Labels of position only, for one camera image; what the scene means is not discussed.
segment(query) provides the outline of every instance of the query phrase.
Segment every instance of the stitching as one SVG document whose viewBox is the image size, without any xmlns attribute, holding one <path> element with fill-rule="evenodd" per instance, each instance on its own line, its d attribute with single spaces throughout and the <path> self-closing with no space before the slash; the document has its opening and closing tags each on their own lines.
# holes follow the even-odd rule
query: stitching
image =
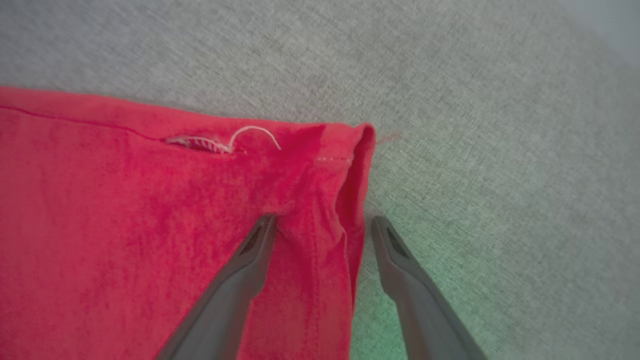
<svg viewBox="0 0 640 360">
<path fill-rule="evenodd" d="M 13 106 L 0 105 L 0 109 L 18 111 L 18 112 L 21 112 L 21 113 L 25 113 L 27 115 L 36 116 L 36 117 L 42 117 L 42 118 L 45 118 L 45 119 L 63 120 L 63 121 L 68 121 L 68 122 L 75 122 L 76 124 L 108 127 L 110 129 L 120 129 L 120 130 L 128 131 L 128 132 L 130 132 L 132 134 L 138 135 L 141 138 L 146 139 L 146 140 L 151 140 L 151 141 L 155 141 L 155 142 L 156 141 L 157 142 L 161 142 L 162 141 L 162 139 L 152 138 L 151 136 L 144 135 L 143 133 L 140 133 L 137 130 L 131 129 L 130 127 L 121 126 L 121 125 L 103 124 L 103 123 L 95 122 L 95 121 L 76 120 L 76 119 L 70 119 L 70 118 L 59 117 L 59 116 L 54 116 L 54 115 L 38 114 L 38 113 L 33 113 L 31 111 L 28 111 L 28 110 L 23 110 L 23 109 L 20 109 L 20 108 L 14 108 Z"/>
<path fill-rule="evenodd" d="M 10 111 L 17 111 L 26 115 L 31 115 L 34 117 L 40 117 L 43 119 L 52 119 L 52 120 L 62 120 L 62 121 L 67 121 L 67 122 L 72 122 L 75 124 L 83 124 L 83 125 L 91 125 L 91 126 L 99 126 L 99 127 L 106 127 L 109 129 L 119 129 L 119 130 L 123 130 L 123 131 L 127 131 L 130 132 L 134 135 L 137 135 L 145 140 L 150 140 L 153 142 L 164 142 L 164 143 L 175 143 L 175 142 L 180 142 L 180 138 L 183 139 L 188 139 L 188 138 L 198 138 L 199 140 L 202 139 L 202 141 L 204 141 L 205 143 L 207 143 L 207 145 L 204 145 L 205 147 L 209 148 L 209 146 L 211 146 L 211 149 L 213 151 L 213 149 L 215 149 L 216 147 L 219 147 L 223 150 L 226 150 L 227 152 L 231 153 L 228 148 L 228 146 L 220 144 L 218 142 L 215 142 L 214 140 L 211 139 L 207 139 L 207 138 L 200 138 L 199 136 L 174 136 L 172 138 L 167 138 L 167 139 L 162 139 L 162 138 L 154 138 L 151 136 L 147 136 L 144 135 L 143 133 L 140 133 L 139 131 L 132 129 L 130 127 L 126 127 L 126 126 L 121 126 L 121 125 L 113 125 L 113 124 L 103 124 L 100 122 L 95 122 L 95 121 L 90 121 L 90 120 L 77 120 L 77 119 L 70 119 L 67 117 L 60 117 L 60 116 L 55 116 L 55 115 L 45 115 L 45 114 L 40 114 L 40 113 L 35 113 L 32 111 L 28 111 L 28 110 L 24 110 L 24 109 L 20 109 L 20 108 L 15 108 L 13 106 L 5 106 L 5 105 L 0 105 L 0 109 L 4 109 L 4 110 L 10 110 Z M 241 128 L 240 130 L 236 131 L 236 134 L 234 134 L 234 136 L 232 136 L 232 140 L 235 140 L 235 136 L 237 136 L 237 134 L 239 134 L 240 132 L 243 132 L 245 130 L 245 128 Z M 276 146 L 278 147 L 278 149 L 281 149 L 280 144 L 275 140 L 275 138 L 273 138 L 273 135 L 271 135 L 272 139 L 274 140 Z M 246 153 L 242 154 L 242 153 L 234 153 L 234 155 L 248 155 Z M 318 157 L 315 160 L 317 161 L 346 161 L 348 163 L 353 161 L 353 158 L 333 158 L 333 157 Z"/>
</svg>

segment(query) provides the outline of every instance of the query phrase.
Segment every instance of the red cloth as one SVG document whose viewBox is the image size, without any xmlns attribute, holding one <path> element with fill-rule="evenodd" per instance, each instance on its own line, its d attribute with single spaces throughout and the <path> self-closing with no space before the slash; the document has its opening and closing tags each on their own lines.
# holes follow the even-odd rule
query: red cloth
<svg viewBox="0 0 640 360">
<path fill-rule="evenodd" d="M 163 141 L 246 125 L 282 150 L 262 131 L 233 154 Z M 238 358 L 347 358 L 374 137 L 0 88 L 0 358 L 153 358 L 264 213 Z"/>
</svg>

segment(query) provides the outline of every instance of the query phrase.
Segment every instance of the gray carpet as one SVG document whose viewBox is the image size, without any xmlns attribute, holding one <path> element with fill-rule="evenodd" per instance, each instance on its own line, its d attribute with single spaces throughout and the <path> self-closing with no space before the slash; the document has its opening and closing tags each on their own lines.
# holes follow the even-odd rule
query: gray carpet
<svg viewBox="0 0 640 360">
<path fill-rule="evenodd" d="M 4 0 L 0 84 L 372 122 L 368 212 L 489 358 L 640 353 L 640 75 L 553 0 Z M 370 242 L 351 357 L 405 357 Z"/>
</svg>

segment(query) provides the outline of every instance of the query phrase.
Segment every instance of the red towel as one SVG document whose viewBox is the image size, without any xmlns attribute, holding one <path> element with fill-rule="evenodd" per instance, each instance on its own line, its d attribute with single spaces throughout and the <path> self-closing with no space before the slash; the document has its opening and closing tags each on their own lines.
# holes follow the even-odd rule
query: red towel
<svg viewBox="0 0 640 360">
<path fill-rule="evenodd" d="M 238 358 L 348 358 L 374 137 L 0 88 L 0 358 L 152 359 L 265 213 Z"/>
</svg>

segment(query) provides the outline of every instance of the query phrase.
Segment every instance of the seam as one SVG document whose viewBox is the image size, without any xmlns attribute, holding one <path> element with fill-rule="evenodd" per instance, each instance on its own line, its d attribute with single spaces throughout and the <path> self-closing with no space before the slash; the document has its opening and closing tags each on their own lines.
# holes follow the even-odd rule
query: seam
<svg viewBox="0 0 640 360">
<path fill-rule="evenodd" d="M 21 109 L 21 108 L 16 108 L 13 106 L 5 106 L 5 105 L 0 105 L 0 109 L 4 109 L 4 110 L 9 110 L 9 111 L 17 111 L 19 113 L 23 113 L 26 115 L 30 115 L 30 116 L 34 116 L 34 117 L 40 117 L 43 119 L 52 119 L 52 120 L 61 120 L 61 121 L 67 121 L 67 122 L 71 122 L 74 124 L 83 124 L 83 125 L 89 125 L 89 126 L 99 126 L 99 127 L 106 127 L 109 129 L 119 129 L 119 130 L 123 130 L 123 131 L 127 131 L 129 133 L 132 133 L 134 135 L 137 135 L 145 140 L 149 140 L 149 141 L 153 141 L 153 142 L 161 142 L 161 143 L 166 143 L 164 138 L 154 138 L 148 135 L 144 135 L 143 133 L 140 133 L 139 131 L 132 129 L 130 127 L 127 126 L 122 126 L 122 125 L 113 125 L 113 124 L 103 124 L 101 122 L 96 122 L 96 121 L 91 121 L 91 120 L 77 120 L 77 119 L 70 119 L 67 117 L 61 117 L 61 116 L 55 116 L 55 115 L 46 115 L 46 114 L 41 114 L 41 113 L 35 113 L 29 110 L 25 110 L 25 109 Z M 247 154 L 242 154 L 242 153 L 233 153 L 232 155 L 247 155 Z M 347 163 L 351 163 L 353 161 L 353 158 L 333 158 L 333 157 L 317 157 L 312 159 L 312 161 L 340 161 L 340 162 L 347 162 Z"/>
<path fill-rule="evenodd" d="M 45 118 L 45 119 L 62 120 L 62 121 L 73 122 L 73 123 L 76 123 L 76 124 L 108 127 L 110 129 L 119 129 L 119 130 L 128 131 L 128 132 L 130 132 L 132 134 L 138 135 L 141 138 L 146 139 L 146 140 L 155 141 L 155 142 L 161 142 L 162 141 L 162 139 L 152 138 L 151 136 L 144 135 L 143 133 L 140 133 L 137 130 L 134 130 L 134 129 L 130 128 L 130 127 L 126 127 L 126 126 L 122 126 L 122 125 L 103 124 L 103 123 L 100 123 L 100 122 L 89 121 L 89 120 L 76 120 L 76 119 L 70 119 L 70 118 L 67 118 L 67 117 L 59 117 L 59 116 L 54 116 L 54 115 L 44 115 L 44 114 L 34 113 L 32 111 L 28 111 L 28 110 L 24 110 L 24 109 L 20 109 L 20 108 L 14 108 L 13 106 L 0 105 L 0 109 L 13 110 L 13 111 L 24 113 L 26 115 L 31 115 L 31 116 L 35 116 L 35 117 L 41 117 L 41 118 Z"/>
</svg>

